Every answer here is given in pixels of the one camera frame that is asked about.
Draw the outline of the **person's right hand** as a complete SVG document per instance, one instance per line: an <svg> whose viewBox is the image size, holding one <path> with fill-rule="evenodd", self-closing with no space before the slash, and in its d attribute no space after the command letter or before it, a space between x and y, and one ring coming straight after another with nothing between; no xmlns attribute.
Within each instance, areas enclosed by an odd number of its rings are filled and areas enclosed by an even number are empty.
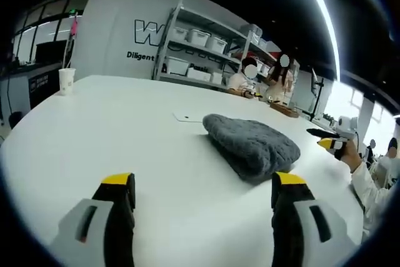
<svg viewBox="0 0 400 267"><path fill-rule="evenodd" d="M346 142L341 161L349 167L351 173L355 172L361 165L362 159L359 157L356 145L353 141L348 140Z"/></svg>

